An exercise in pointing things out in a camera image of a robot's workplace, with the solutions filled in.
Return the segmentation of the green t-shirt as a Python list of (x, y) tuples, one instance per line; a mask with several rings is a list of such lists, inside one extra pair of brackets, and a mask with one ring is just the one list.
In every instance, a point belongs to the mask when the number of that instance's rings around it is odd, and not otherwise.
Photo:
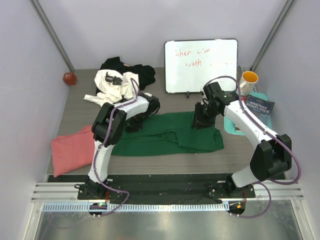
[(224, 149), (221, 132), (215, 127), (192, 128), (193, 112), (155, 114), (136, 132), (124, 131), (112, 150), (121, 157), (212, 153)]

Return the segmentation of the white t-shirt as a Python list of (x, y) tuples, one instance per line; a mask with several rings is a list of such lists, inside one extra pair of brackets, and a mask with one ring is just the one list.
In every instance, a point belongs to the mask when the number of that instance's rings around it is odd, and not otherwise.
[(104, 103), (116, 104), (122, 100), (130, 100), (136, 97), (140, 87), (140, 78), (133, 72), (119, 73), (116, 70), (98, 70), (94, 83), (98, 93), (84, 96), (84, 100), (102, 106)]

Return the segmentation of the white dry-erase board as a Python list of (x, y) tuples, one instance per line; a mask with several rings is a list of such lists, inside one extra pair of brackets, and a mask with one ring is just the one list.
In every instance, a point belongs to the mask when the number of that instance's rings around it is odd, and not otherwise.
[(233, 91), (238, 73), (238, 40), (171, 40), (164, 44), (165, 91), (198, 93), (217, 77), (222, 90)]

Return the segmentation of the Nineteen Eighty-Four book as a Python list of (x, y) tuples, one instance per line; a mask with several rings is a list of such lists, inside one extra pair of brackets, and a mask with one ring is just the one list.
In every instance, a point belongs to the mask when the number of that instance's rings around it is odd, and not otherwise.
[(245, 99), (247, 108), (266, 126), (269, 124), (274, 104), (253, 95), (248, 95)]

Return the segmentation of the white mug orange inside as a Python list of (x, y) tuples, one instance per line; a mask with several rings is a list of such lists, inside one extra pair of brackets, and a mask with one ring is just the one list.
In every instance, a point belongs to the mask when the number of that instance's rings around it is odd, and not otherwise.
[(239, 80), (239, 90), (242, 96), (247, 96), (251, 93), (254, 86), (258, 82), (259, 77), (253, 71), (244, 71)]

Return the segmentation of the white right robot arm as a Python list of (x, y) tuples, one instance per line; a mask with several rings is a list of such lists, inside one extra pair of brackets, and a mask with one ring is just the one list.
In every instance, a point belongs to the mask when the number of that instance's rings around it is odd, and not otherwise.
[(237, 93), (226, 93), (218, 82), (206, 84), (202, 93), (202, 102), (195, 105), (192, 127), (209, 128), (215, 124), (216, 116), (222, 115), (240, 127), (254, 148), (249, 165), (225, 180), (230, 197), (236, 198), (247, 186), (291, 169), (292, 141), (288, 135), (279, 135), (268, 128), (245, 107)]

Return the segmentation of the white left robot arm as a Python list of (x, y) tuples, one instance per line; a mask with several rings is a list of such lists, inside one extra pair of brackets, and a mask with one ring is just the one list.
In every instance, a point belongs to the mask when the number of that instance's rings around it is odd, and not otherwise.
[(160, 101), (153, 95), (139, 93), (133, 99), (101, 107), (91, 131), (94, 154), (88, 173), (89, 194), (100, 200), (107, 192), (104, 184), (108, 178), (108, 165), (115, 145), (124, 132), (134, 133), (143, 129), (144, 121), (160, 109)]

